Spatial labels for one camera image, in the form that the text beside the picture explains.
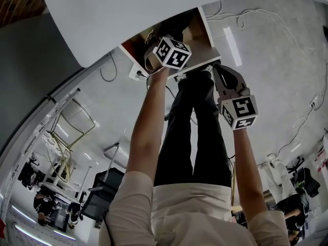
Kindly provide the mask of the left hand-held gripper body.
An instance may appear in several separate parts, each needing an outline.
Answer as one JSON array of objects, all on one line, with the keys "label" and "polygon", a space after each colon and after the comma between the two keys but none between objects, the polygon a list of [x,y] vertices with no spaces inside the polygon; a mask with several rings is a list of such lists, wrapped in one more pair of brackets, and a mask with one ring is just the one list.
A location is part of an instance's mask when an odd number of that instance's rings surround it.
[{"label": "left hand-held gripper body", "polygon": [[145,68],[157,70],[159,67],[168,67],[181,70],[191,55],[189,45],[164,36],[160,42],[151,45],[144,54]]}]

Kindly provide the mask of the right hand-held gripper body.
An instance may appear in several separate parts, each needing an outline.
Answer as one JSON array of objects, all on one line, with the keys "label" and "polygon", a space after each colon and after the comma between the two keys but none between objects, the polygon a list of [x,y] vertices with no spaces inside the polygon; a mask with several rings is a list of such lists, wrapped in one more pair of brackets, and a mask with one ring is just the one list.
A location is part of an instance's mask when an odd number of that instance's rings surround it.
[{"label": "right hand-held gripper body", "polygon": [[252,126],[258,116],[258,109],[254,95],[239,95],[239,91],[247,87],[242,75],[221,64],[213,64],[212,74],[219,96],[219,112],[231,129],[239,130]]}]

